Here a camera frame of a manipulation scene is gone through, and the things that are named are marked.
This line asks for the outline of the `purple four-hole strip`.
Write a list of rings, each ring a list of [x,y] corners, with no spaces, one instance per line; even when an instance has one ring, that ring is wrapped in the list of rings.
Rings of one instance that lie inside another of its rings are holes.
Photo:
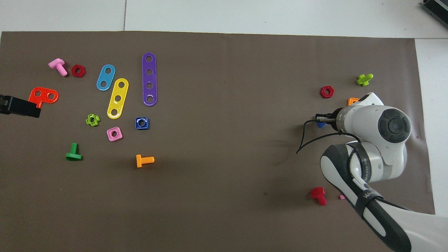
[[[141,58],[142,101],[146,106],[157,103],[157,61],[154,53],[147,52]]]

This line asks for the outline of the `brown table mat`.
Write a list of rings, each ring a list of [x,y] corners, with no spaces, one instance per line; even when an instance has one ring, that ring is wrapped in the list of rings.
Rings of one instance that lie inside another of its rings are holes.
[[[142,101],[141,58],[157,61],[157,103]],[[63,77],[48,66],[64,60]],[[0,94],[58,91],[39,118],[0,114],[0,252],[385,252],[323,177],[296,154],[303,123],[375,92],[413,124],[403,174],[373,183],[435,212],[412,39],[163,32],[3,32]],[[74,77],[75,64],[85,67]],[[102,67],[115,76],[99,91]],[[367,86],[361,74],[373,74]],[[107,109],[128,80],[122,115]],[[334,95],[324,99],[323,86]],[[89,114],[98,126],[85,123]],[[137,130],[147,117],[148,130]],[[119,127],[111,142],[107,130]],[[80,161],[66,160],[73,142]],[[136,155],[155,162],[136,166]],[[325,190],[327,205],[310,195]]]

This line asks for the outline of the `red angled plate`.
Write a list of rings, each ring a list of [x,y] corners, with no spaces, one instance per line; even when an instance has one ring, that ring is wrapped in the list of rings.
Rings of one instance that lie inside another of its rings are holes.
[[[29,96],[28,101],[36,104],[37,108],[41,108],[43,103],[52,104],[59,98],[59,94],[56,90],[50,88],[36,87]]]

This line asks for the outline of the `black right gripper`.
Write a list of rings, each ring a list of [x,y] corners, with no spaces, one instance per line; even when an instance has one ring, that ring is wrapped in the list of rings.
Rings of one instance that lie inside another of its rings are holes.
[[[325,114],[317,113],[315,114],[315,119],[327,122],[327,124],[330,124],[335,131],[340,131],[337,126],[337,118],[341,110],[342,107],[339,107],[333,113],[325,113]]]

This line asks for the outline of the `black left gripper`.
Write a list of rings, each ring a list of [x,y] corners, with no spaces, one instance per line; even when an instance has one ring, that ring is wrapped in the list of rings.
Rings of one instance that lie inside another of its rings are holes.
[[[11,113],[21,116],[39,118],[41,109],[37,107],[37,104],[33,102],[0,94],[0,114]]]

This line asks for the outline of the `lime cross-head screw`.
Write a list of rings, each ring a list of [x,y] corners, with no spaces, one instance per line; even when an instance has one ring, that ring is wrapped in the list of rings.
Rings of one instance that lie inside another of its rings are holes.
[[[357,77],[357,85],[367,86],[373,77],[374,75],[372,73],[367,75],[361,74]]]

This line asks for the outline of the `pink square nut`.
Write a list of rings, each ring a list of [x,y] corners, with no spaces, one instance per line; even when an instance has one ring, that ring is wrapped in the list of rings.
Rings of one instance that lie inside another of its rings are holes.
[[[119,139],[122,139],[122,132],[119,127],[113,127],[111,129],[108,129],[106,132],[107,132],[108,139],[111,142],[115,142]]]

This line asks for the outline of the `blue two-hole strip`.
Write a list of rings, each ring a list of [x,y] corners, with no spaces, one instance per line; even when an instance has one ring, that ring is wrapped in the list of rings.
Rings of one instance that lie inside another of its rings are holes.
[[[106,64],[102,67],[96,83],[99,91],[107,91],[111,87],[115,72],[116,69],[112,64]]]

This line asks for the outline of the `red plastic screw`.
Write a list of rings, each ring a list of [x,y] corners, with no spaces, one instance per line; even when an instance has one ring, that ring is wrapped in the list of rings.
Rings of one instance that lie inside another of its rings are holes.
[[[325,198],[325,190],[322,187],[314,188],[310,191],[310,195],[315,199],[321,206],[327,205],[327,200]]]

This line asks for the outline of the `dark electronic device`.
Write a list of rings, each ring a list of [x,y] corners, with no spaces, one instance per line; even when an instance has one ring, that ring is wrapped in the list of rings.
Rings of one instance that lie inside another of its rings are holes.
[[[448,28],[448,0],[423,0],[422,7],[427,13]]]

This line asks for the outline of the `yellow three-hole strip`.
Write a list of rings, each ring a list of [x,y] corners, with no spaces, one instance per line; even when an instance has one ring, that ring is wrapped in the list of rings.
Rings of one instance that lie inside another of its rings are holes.
[[[128,88],[127,79],[119,78],[115,81],[107,109],[110,119],[118,119],[122,115]]]

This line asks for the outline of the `orange plastic screw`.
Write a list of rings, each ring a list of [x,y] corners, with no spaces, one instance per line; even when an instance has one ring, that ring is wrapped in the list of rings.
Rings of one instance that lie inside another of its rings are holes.
[[[155,162],[155,158],[153,156],[142,157],[141,154],[136,155],[136,167],[141,168],[144,164],[152,164]]]

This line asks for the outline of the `green plastic screw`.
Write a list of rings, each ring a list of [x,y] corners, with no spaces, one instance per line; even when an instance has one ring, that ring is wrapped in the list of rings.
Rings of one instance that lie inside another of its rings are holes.
[[[66,160],[69,161],[80,161],[83,159],[83,156],[77,153],[77,143],[73,142],[70,146],[70,150],[65,155]]]

